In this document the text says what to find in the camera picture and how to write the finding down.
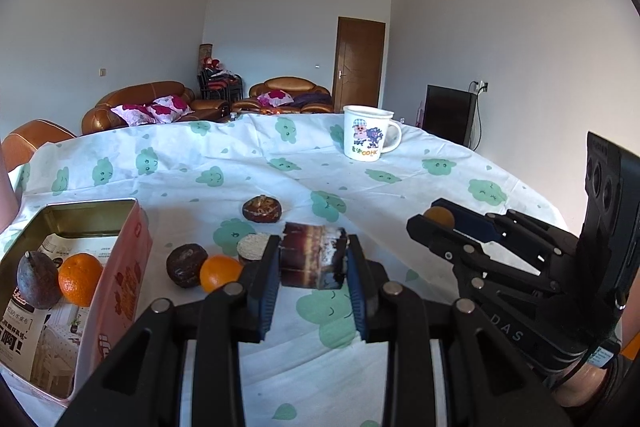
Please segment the right hand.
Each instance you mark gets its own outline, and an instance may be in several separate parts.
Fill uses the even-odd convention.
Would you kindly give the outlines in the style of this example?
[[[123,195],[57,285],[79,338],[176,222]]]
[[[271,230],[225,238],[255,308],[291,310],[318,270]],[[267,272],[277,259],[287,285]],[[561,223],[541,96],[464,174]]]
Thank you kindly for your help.
[[[582,407],[589,402],[604,402],[611,391],[611,369],[586,363],[564,384],[559,385],[552,392],[552,397],[561,407]]]

